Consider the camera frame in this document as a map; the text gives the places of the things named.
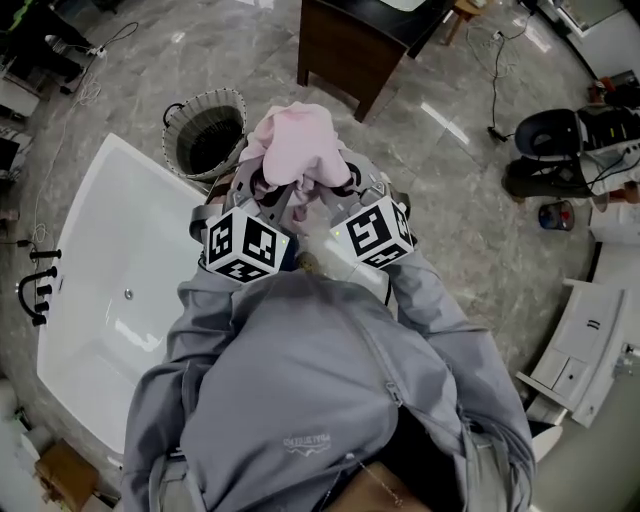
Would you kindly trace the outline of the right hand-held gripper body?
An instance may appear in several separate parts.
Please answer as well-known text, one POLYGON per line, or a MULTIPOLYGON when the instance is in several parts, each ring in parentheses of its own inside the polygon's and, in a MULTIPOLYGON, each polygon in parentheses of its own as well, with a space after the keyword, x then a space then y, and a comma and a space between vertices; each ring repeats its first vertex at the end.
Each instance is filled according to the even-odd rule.
POLYGON ((358 193, 351 216, 330 233, 355 263, 382 269, 415 249, 406 210, 393 198, 389 184, 378 181, 358 193))

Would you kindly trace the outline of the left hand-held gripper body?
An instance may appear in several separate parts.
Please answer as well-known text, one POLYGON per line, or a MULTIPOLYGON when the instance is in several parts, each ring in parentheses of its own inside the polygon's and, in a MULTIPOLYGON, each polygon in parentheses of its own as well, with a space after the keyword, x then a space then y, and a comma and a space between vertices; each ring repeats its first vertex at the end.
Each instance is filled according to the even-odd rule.
POLYGON ((202 246, 199 267, 240 284, 289 271, 291 238, 280 230, 282 212, 265 212, 240 192, 229 193, 223 204, 195 207, 189 233, 202 246))

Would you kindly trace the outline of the grey laundry basket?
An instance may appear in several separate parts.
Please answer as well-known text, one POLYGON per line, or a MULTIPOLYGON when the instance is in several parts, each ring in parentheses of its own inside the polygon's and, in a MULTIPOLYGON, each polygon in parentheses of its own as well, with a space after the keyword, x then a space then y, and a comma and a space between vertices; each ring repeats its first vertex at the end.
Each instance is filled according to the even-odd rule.
POLYGON ((246 146, 246 103, 231 88, 169 105, 162 123, 166 163, 172 172, 188 180, 214 181, 236 166, 246 146))

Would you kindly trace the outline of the pink cloth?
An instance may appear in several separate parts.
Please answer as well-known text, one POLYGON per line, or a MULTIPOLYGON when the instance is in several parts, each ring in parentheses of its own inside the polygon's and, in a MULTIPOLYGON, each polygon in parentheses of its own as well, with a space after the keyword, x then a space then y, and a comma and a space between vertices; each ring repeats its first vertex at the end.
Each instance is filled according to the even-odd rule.
POLYGON ((248 135, 239 162, 261 160, 268 191, 292 184, 288 206, 292 219, 302 222, 320 186, 342 187, 351 179, 345 149, 328 109, 296 101, 268 110, 248 135))

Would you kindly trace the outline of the person's left forearm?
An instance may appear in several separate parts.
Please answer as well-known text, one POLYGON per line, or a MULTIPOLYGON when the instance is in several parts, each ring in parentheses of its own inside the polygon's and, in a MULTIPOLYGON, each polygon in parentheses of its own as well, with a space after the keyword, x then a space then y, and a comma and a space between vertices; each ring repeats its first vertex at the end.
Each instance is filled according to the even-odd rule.
POLYGON ((178 287, 184 308, 167 335, 166 360, 211 364, 235 338, 233 297, 247 285, 207 271, 202 261, 194 277, 178 287))

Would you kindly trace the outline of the person's right forearm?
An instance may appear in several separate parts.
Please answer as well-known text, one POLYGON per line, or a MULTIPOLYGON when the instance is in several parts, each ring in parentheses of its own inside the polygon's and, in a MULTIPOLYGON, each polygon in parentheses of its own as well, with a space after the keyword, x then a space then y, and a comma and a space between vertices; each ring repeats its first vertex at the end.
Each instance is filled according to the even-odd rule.
POLYGON ((496 349, 490 331, 472 323, 436 269, 416 251, 384 268, 402 322, 444 356, 482 357, 496 349))

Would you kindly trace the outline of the dark wooden vanity cabinet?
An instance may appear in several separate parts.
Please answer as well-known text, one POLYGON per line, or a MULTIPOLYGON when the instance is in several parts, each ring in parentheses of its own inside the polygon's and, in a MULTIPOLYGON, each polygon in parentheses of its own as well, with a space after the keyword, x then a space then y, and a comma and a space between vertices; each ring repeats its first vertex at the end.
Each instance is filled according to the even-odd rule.
POLYGON ((384 0, 301 0, 297 83, 315 74, 358 101, 362 122, 402 57, 415 58, 455 0, 418 0, 410 11, 384 0))

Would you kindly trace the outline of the white bathtub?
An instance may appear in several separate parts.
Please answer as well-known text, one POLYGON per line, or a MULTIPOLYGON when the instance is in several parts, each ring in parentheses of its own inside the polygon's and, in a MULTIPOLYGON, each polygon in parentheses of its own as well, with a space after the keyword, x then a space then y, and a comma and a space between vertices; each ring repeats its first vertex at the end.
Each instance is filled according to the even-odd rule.
POLYGON ((37 374, 115 453, 124 450, 134 389, 163 359, 181 314, 177 288, 194 275, 201 251, 188 226, 203 201, 203 193, 111 134, 62 228, 37 374))

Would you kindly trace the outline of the person's torso in grey jacket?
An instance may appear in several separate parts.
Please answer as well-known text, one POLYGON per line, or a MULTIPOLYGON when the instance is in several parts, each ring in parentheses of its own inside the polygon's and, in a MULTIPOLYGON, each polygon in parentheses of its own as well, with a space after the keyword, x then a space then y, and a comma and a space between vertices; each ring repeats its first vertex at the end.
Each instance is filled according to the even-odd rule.
POLYGON ((497 347, 444 356, 367 289, 300 272, 233 298, 232 325, 211 364, 141 378, 124 512, 318 512, 357 476, 393 508, 405 486, 445 512, 528 512, 531 434, 497 347))

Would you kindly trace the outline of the small black mesh bin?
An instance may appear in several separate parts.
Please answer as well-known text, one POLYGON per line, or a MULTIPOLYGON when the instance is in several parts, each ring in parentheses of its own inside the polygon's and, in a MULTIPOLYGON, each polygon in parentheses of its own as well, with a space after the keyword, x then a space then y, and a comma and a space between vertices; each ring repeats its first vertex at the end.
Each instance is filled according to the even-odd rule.
POLYGON ((571 231, 575 224, 573 205, 567 200, 541 205, 538 223, 545 230, 571 231))

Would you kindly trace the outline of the light wooden stool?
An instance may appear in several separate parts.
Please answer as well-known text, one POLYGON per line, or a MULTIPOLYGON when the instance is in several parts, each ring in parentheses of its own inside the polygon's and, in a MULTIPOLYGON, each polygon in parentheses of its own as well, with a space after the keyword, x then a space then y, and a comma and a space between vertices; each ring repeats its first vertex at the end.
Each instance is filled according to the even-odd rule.
POLYGON ((450 46, 461 26, 484 15, 493 3, 494 0, 455 0, 451 13, 456 19, 444 40, 444 45, 450 46))

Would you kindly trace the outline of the white vanity cabinet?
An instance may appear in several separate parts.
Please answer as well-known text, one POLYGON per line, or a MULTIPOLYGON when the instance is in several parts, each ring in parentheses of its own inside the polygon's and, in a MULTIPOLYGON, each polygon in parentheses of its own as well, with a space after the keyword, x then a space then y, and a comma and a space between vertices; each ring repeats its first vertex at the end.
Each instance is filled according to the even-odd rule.
POLYGON ((531 374, 516 377, 588 428, 614 382, 632 293, 574 279, 563 285, 570 296, 546 349, 531 374))

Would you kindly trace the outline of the white box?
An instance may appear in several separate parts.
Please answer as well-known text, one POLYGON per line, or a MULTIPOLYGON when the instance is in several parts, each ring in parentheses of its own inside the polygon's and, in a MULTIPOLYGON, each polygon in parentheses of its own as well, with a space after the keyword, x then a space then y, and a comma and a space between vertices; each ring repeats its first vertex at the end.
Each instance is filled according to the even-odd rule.
POLYGON ((589 229, 598 242, 640 246, 640 203, 610 203, 603 212, 593 208, 589 229))

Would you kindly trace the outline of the white ceramic piece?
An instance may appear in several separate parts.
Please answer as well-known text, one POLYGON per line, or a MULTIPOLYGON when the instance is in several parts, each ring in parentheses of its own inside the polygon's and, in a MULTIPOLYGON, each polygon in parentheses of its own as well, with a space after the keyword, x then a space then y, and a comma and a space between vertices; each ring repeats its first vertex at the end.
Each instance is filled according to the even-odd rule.
POLYGON ((546 426, 541 432, 533 436, 533 452, 537 463, 539 463, 555 447, 562 434, 562 426, 552 425, 546 426))

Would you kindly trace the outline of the brown cardboard box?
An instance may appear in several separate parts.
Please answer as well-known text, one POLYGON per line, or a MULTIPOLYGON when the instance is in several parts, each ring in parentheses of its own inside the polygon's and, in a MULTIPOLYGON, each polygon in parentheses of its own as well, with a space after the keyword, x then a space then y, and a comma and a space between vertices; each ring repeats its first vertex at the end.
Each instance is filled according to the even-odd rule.
POLYGON ((99 478, 98 471, 65 440, 44 452, 35 462, 35 471, 45 500, 54 501, 69 512, 81 512, 99 478))

